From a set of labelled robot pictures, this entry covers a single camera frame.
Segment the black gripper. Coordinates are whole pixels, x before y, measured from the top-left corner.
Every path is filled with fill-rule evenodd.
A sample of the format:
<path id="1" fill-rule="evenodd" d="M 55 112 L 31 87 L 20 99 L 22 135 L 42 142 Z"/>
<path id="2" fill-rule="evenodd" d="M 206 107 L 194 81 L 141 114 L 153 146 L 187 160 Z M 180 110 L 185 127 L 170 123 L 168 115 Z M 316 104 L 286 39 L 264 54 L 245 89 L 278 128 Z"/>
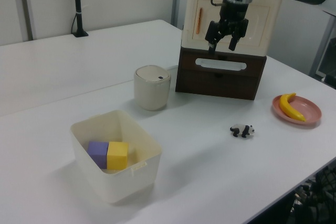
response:
<path id="1" fill-rule="evenodd" d="M 246 35 L 248 20 L 245 18 L 249 4 L 233 3 L 223 0 L 219 23 L 211 21 L 205 36 L 208 52 L 214 54 L 217 43 L 223 36 L 231 35 L 228 49 L 234 51 L 239 40 Z"/>

